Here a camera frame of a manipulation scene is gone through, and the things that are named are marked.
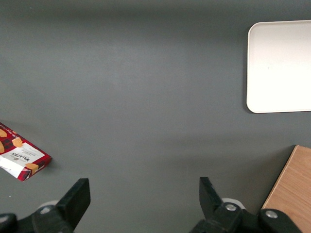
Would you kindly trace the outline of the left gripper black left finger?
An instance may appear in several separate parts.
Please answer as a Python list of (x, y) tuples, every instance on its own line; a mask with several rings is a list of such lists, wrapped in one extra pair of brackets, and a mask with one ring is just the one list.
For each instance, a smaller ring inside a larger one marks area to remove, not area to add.
[(90, 205), (89, 179), (80, 178), (55, 204), (46, 203), (29, 216), (0, 215), (2, 233), (72, 233)]

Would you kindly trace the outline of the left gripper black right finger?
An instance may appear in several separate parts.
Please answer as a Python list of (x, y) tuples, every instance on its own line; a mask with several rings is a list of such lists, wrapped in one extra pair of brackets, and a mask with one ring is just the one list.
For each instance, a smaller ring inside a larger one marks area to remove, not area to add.
[(249, 213), (231, 201), (223, 201), (208, 177), (199, 181), (199, 201), (204, 219), (192, 233), (300, 233), (301, 230), (284, 212), (262, 209)]

